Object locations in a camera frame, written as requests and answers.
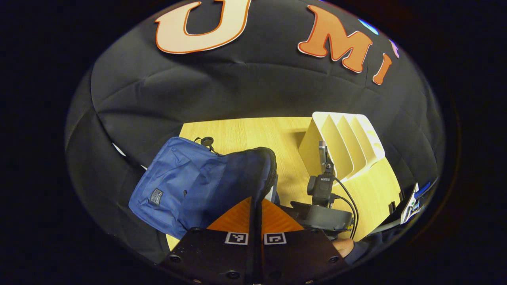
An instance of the black cable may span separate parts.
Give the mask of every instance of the black cable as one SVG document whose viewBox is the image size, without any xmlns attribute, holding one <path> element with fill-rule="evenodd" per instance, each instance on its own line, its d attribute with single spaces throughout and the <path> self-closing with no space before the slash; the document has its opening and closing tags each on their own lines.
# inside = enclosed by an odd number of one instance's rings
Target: black cable
<svg viewBox="0 0 507 285">
<path fill-rule="evenodd" d="M 354 238 L 355 236 L 355 231 L 357 229 L 357 225 L 359 224 L 359 211 L 357 210 L 357 206 L 355 205 L 355 202 L 354 202 L 354 199 L 352 199 L 352 196 L 350 195 L 350 193 L 348 192 L 347 188 L 345 187 L 345 185 L 343 185 L 343 183 L 335 177 L 335 180 L 340 183 L 340 185 L 342 186 L 343 190 L 345 190 L 345 193 L 347 193 L 347 196 L 349 196 L 349 199 L 350 201 L 352 201 L 352 204 L 354 205 L 354 208 L 355 208 L 355 212 L 356 212 L 356 219 L 355 219 L 355 225 L 354 225 L 354 228 L 352 229 L 353 230 L 353 233 L 352 233 L 352 238 Z"/>
<path fill-rule="evenodd" d="M 356 219 L 356 214 L 355 214 L 355 210 L 354 210 L 354 207 L 352 207 L 352 204 L 345 198 L 343 198 L 342 196 L 339 196 L 339 195 L 336 195 L 336 198 L 338 199 L 342 199 L 343 201 L 347 202 L 347 204 L 349 204 L 350 206 L 350 209 L 352 210 L 352 216 L 354 218 L 354 223 L 355 223 L 355 219 Z M 354 236 L 352 236 L 352 234 L 354 233 L 353 230 L 350 231 L 350 238 L 354 238 Z"/>
</svg>

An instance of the white desk organizer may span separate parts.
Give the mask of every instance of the white desk organizer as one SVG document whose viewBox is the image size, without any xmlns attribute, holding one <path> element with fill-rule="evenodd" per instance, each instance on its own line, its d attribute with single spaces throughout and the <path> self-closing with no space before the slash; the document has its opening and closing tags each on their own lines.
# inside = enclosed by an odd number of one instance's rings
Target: white desk organizer
<svg viewBox="0 0 507 285">
<path fill-rule="evenodd" d="M 385 157 L 372 124 L 364 115 L 314 112 L 299 146 L 309 175 L 322 174 L 318 143 L 325 141 L 335 175 L 342 182 L 359 176 Z"/>
</svg>

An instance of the wooden table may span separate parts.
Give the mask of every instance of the wooden table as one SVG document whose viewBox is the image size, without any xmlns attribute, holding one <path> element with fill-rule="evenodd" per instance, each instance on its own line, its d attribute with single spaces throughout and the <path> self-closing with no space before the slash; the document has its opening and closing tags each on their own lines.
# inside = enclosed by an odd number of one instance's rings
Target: wooden table
<svg viewBox="0 0 507 285">
<path fill-rule="evenodd" d="M 308 172 L 301 160 L 298 146 L 310 124 L 310 117 L 249 118 L 186 123 L 181 137 L 194 140 L 197 137 L 211 136 L 213 148 L 220 154 L 244 151 L 256 147 L 271 148 L 276 155 L 280 203 L 290 206 L 291 201 L 311 204 L 311 196 L 306 194 L 309 180 Z M 361 240 L 374 230 L 389 215 L 388 205 L 400 202 L 400 186 L 387 159 L 374 164 L 366 173 L 343 183 L 354 198 L 359 211 L 359 225 L 354 237 Z M 347 197 L 339 186 L 333 193 Z M 336 200 L 334 209 L 351 211 L 342 200 Z M 349 237 L 342 233 L 340 237 Z M 167 236 L 170 248 L 178 240 Z"/>
</svg>

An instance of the bag label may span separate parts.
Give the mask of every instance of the bag label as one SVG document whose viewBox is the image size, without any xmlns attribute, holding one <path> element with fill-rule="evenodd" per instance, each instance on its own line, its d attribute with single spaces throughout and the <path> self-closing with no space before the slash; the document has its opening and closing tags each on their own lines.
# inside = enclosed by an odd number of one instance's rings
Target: bag label
<svg viewBox="0 0 507 285">
<path fill-rule="evenodd" d="M 155 190 L 152 192 L 152 195 L 150 197 L 150 201 L 157 204 L 157 205 L 160 205 L 160 198 L 162 197 L 162 194 L 164 194 L 164 192 L 155 188 Z"/>
</svg>

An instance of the blue bag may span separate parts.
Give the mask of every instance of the blue bag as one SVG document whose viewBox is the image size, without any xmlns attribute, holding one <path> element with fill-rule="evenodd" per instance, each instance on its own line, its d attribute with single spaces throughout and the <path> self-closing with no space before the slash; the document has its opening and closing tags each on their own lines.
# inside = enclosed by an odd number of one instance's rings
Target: blue bag
<svg viewBox="0 0 507 285">
<path fill-rule="evenodd" d="M 218 155 L 172 137 L 135 187 L 129 208 L 150 226 L 181 239 L 188 229 L 208 227 L 248 197 L 264 198 L 275 177 L 269 148 Z"/>
</svg>

